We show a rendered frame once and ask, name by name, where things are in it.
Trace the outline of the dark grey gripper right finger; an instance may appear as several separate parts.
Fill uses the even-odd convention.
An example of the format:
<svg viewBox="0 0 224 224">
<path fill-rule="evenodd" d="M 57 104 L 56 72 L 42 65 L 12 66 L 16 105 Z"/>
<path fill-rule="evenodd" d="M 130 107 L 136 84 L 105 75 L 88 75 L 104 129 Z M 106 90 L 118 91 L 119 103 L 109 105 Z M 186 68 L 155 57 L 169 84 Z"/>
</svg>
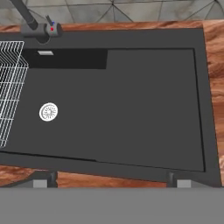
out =
<svg viewBox="0 0 224 224">
<path fill-rule="evenodd" d="M 222 188 L 220 178 L 211 179 L 206 174 L 169 171 L 166 186 L 171 188 Z"/>
</svg>

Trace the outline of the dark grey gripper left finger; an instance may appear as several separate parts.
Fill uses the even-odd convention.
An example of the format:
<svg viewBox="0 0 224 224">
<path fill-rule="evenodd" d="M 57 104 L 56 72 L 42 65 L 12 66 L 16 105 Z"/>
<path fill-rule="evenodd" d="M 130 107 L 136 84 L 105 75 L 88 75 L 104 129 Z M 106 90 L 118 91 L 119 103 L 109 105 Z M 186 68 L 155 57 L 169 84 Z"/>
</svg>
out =
<svg viewBox="0 0 224 224">
<path fill-rule="evenodd" d="M 56 171 L 35 171 L 27 178 L 4 185 L 3 188 L 10 187 L 30 187 L 30 188 L 56 188 L 58 173 Z"/>
</svg>

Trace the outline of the white round sink drain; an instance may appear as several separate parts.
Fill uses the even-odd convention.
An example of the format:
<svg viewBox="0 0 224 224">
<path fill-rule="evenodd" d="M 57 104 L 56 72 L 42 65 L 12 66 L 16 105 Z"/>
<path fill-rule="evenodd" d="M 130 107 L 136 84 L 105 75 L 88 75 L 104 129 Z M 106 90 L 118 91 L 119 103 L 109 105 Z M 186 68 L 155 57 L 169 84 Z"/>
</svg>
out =
<svg viewBox="0 0 224 224">
<path fill-rule="evenodd" d="M 58 112 L 59 110 L 57 105 L 52 102 L 48 102 L 42 105 L 38 114 L 42 121 L 51 122 L 57 117 Z"/>
</svg>

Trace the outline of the dark grey sink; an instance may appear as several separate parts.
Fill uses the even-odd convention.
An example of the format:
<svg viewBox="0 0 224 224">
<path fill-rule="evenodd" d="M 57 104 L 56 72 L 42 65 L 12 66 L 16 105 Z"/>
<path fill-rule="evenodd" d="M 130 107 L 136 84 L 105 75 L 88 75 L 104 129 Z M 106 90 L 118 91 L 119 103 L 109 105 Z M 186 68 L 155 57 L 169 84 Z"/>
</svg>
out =
<svg viewBox="0 0 224 224">
<path fill-rule="evenodd" d="M 0 164 L 164 181 L 221 178 L 200 28 L 67 31 L 41 45 L 18 33 L 29 64 Z M 58 115 L 39 117 L 52 102 Z"/>
</svg>

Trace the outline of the dark grey tap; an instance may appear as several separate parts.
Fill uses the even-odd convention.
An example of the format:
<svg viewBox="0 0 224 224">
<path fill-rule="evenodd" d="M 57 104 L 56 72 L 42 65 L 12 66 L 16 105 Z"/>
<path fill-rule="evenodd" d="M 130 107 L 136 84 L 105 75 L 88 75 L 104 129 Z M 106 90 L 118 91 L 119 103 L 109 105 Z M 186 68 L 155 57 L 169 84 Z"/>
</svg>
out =
<svg viewBox="0 0 224 224">
<path fill-rule="evenodd" d="M 20 28 L 24 38 L 36 39 L 41 45 L 44 45 L 48 43 L 51 38 L 62 36 L 63 30 L 60 23 L 53 22 L 49 16 L 45 17 L 46 23 L 39 23 L 22 0 L 10 1 L 25 21 Z"/>
</svg>

